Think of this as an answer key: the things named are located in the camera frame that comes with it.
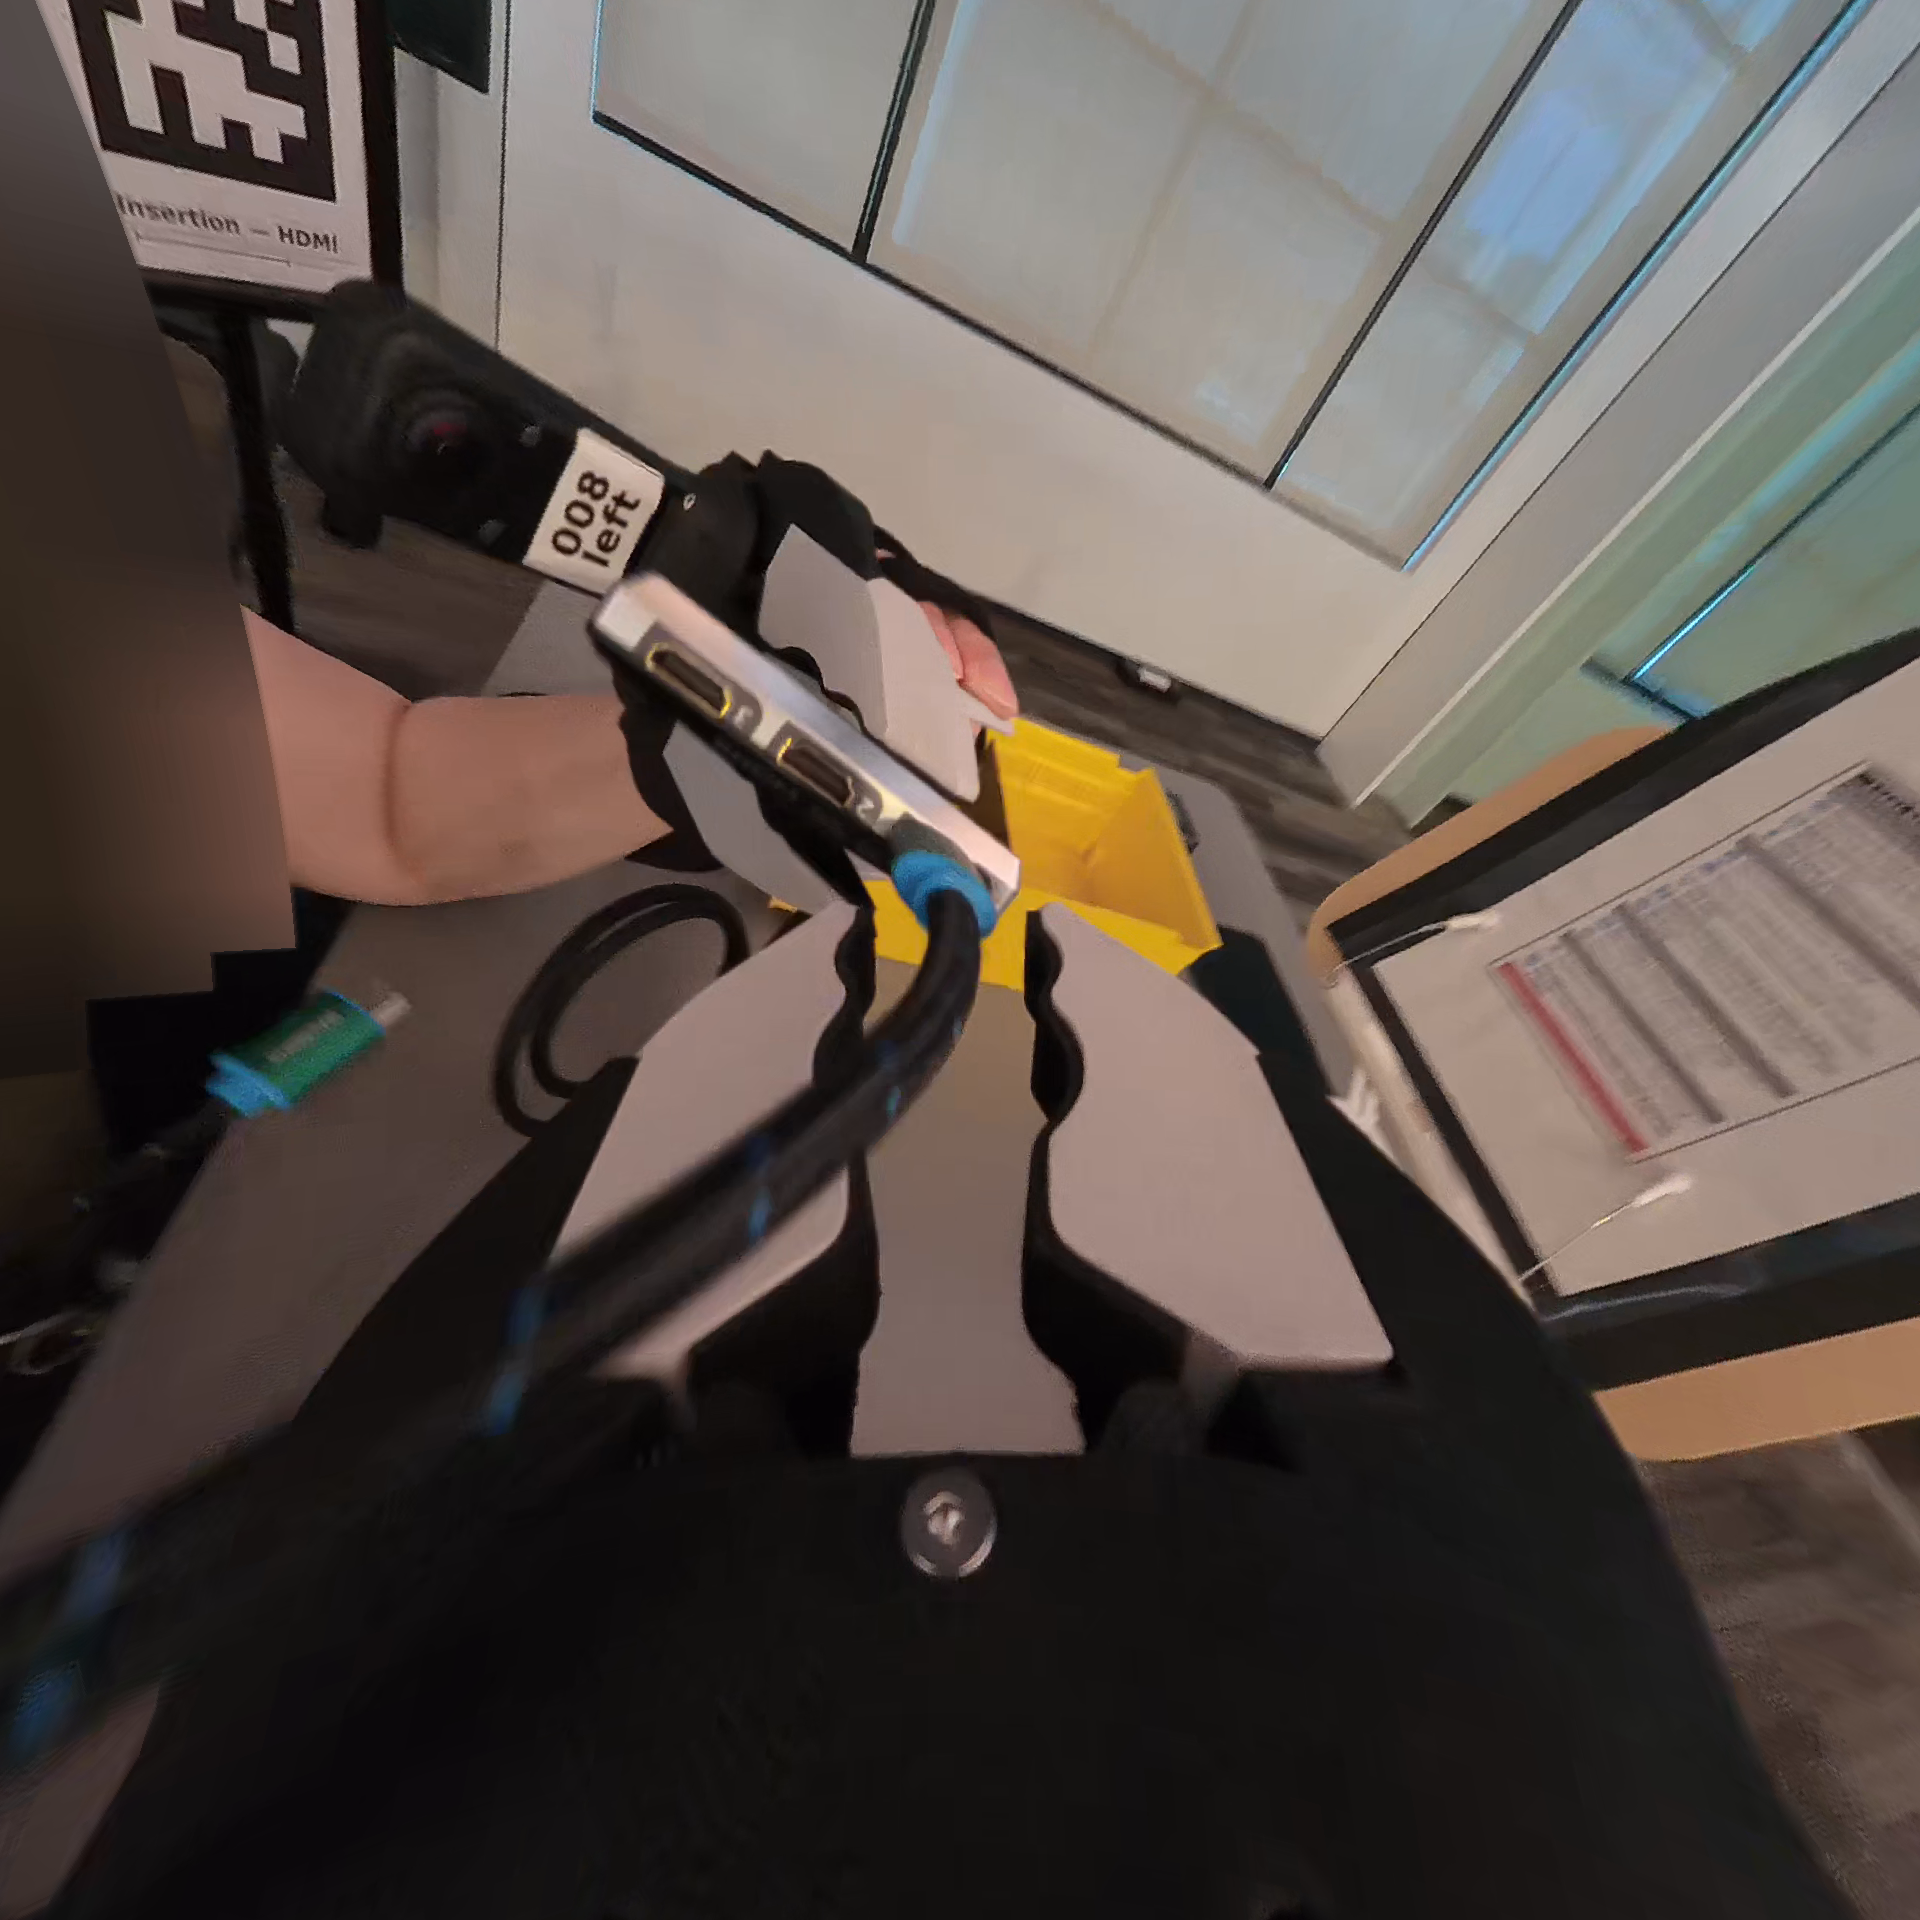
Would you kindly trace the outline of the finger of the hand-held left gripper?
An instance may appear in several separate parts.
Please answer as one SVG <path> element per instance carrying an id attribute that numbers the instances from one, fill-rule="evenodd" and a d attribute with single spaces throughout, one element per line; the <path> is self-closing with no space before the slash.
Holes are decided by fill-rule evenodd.
<path id="1" fill-rule="evenodd" d="M 904 589 L 860 578 L 790 526 L 760 577 L 760 642 L 806 659 L 824 692 L 883 748 L 960 802 L 975 802 L 977 745 L 998 718 L 956 676 Z"/>
<path id="2" fill-rule="evenodd" d="M 755 784 L 677 722 L 665 736 L 663 769 L 685 802 L 691 833 L 717 867 L 771 904 L 817 914 L 837 901 L 864 906 L 870 896 L 860 869 L 846 882 L 815 874 L 781 835 L 765 822 Z"/>

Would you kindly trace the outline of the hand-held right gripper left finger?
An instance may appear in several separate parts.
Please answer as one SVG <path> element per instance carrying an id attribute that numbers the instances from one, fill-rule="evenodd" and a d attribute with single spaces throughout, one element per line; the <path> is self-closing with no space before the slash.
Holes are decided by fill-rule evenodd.
<path id="1" fill-rule="evenodd" d="M 521 1150 L 551 1201 L 552 1258 L 657 1197 L 783 1104 L 873 1003 L 873 917 L 799 921 L 616 1064 L 621 1090 L 579 1094 Z M 603 1380 L 854 1380 L 880 1308 L 867 1170 L 835 1174 L 707 1292 L 591 1368 Z"/>

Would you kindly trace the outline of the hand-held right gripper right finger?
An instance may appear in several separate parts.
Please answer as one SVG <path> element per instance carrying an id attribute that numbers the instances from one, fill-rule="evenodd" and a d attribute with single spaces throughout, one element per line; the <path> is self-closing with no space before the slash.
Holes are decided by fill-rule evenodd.
<path id="1" fill-rule="evenodd" d="M 1044 1172 L 1069 1258 L 1204 1352 L 1374 1374 L 1389 1339 L 1247 1040 L 1062 904 L 1024 924 Z"/>

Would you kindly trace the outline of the silver hdmi hub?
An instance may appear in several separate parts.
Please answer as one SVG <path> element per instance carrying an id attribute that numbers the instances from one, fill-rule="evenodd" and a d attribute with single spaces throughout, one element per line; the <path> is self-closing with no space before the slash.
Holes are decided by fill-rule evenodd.
<path id="1" fill-rule="evenodd" d="M 869 732 L 815 678 L 733 633 L 647 571 L 614 587 L 590 633 L 612 669 L 744 778 L 785 844 L 827 874 L 827 851 L 892 870 L 928 856 L 969 870 L 997 921 L 1017 899 L 1020 858 L 971 820 L 956 786 Z"/>

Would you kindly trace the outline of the yellow plastic bin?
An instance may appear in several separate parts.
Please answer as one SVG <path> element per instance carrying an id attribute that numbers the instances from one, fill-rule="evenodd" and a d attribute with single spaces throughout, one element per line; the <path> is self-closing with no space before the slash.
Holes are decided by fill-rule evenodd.
<path id="1" fill-rule="evenodd" d="M 988 988 L 1024 985 L 1024 920 L 1068 906 L 1180 977 L 1217 947 L 1184 817 L 1160 778 L 1105 748 L 1017 721 L 982 742 L 980 802 L 998 802 L 1021 891 L 982 949 Z"/>

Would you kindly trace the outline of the person's left forearm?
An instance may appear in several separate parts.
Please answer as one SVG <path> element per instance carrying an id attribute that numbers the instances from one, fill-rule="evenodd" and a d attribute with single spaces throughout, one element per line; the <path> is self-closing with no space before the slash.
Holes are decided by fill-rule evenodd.
<path id="1" fill-rule="evenodd" d="M 285 870 L 355 906 L 448 906 L 574 881 L 668 836 L 612 692 L 406 701 L 243 613 Z"/>

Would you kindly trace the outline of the person's left hand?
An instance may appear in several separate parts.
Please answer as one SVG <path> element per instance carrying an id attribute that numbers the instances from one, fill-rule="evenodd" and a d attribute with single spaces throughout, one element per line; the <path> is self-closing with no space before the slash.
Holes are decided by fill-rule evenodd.
<path id="1" fill-rule="evenodd" d="M 982 725 L 1011 732 L 1020 715 L 1020 700 L 992 635 L 971 616 L 936 601 L 921 598 L 918 610 L 943 651 L 952 681 L 980 714 L 989 715 Z"/>

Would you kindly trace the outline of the black sign stand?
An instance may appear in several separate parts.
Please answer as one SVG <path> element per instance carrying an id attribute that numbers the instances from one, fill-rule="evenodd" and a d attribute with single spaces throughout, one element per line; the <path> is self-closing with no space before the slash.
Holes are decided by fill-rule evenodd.
<path id="1" fill-rule="evenodd" d="M 231 577 L 272 625 L 297 629 L 295 546 L 277 478 L 279 413 L 297 349 L 238 304 L 149 293 L 188 428 L 215 489 Z"/>

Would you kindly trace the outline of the white tablet stand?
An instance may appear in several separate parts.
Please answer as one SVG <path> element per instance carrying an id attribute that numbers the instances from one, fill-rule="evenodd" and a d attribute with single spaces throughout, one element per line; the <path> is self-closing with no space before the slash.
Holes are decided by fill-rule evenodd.
<path id="1" fill-rule="evenodd" d="M 1350 1072 L 1332 1107 L 1433 1202 L 1452 1170 L 1446 1145 L 1389 1038 L 1365 1027 L 1350 1038 Z"/>

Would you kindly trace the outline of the black phone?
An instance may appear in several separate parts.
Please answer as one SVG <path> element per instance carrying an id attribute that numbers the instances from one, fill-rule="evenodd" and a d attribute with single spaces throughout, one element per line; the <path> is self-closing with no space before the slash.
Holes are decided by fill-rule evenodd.
<path id="1" fill-rule="evenodd" d="M 1307 1025 L 1254 932 L 1220 928 L 1215 947 L 1199 953 L 1184 979 L 1247 1040 L 1269 1082 L 1316 1098 L 1332 1090 Z"/>

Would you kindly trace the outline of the black framed marker sign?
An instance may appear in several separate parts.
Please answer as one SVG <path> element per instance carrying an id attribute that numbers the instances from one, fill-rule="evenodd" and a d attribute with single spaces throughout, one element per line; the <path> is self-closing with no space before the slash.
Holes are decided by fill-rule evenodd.
<path id="1" fill-rule="evenodd" d="M 302 321 L 399 286 L 393 48 L 374 3 L 44 3 L 141 278 Z"/>

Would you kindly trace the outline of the framed instruction sheet stand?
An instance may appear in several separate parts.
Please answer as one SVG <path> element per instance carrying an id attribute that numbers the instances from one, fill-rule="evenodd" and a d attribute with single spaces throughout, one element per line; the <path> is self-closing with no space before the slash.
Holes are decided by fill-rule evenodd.
<path id="1" fill-rule="evenodd" d="M 1336 985 L 1347 968 L 1332 938 L 1336 921 L 1433 874 L 1662 736 L 1659 728 L 1617 728 L 1577 741 L 1491 798 L 1421 828 L 1407 845 L 1336 884 L 1307 924 L 1307 968 L 1329 996 L 1344 1042 L 1365 1027 L 1383 1027 L 1359 1008 L 1358 988 Z M 1454 1160 L 1435 1205 L 1517 1289 Z M 1599 1387 L 1595 1403 L 1627 1453 L 1641 1461 L 1687 1461 L 1908 1422 L 1917 1411 L 1916 1374 L 1917 1320 L 1908 1314 L 1875 1329 Z"/>

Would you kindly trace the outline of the black framed instruction sheet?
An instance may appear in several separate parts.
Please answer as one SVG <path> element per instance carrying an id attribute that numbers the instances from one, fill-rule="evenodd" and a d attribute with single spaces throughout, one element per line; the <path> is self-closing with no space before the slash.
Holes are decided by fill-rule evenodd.
<path id="1" fill-rule="evenodd" d="M 1916 1320 L 1916 659 L 1537 772 L 1313 914 L 1417 1168 L 1590 1387 Z"/>

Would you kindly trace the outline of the dark wall screen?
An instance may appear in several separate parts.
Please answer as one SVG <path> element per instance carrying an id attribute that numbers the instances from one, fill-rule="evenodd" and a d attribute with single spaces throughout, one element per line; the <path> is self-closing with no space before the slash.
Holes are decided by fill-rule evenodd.
<path id="1" fill-rule="evenodd" d="M 486 0 L 385 3 L 388 37 L 397 53 L 489 93 L 494 4 Z"/>

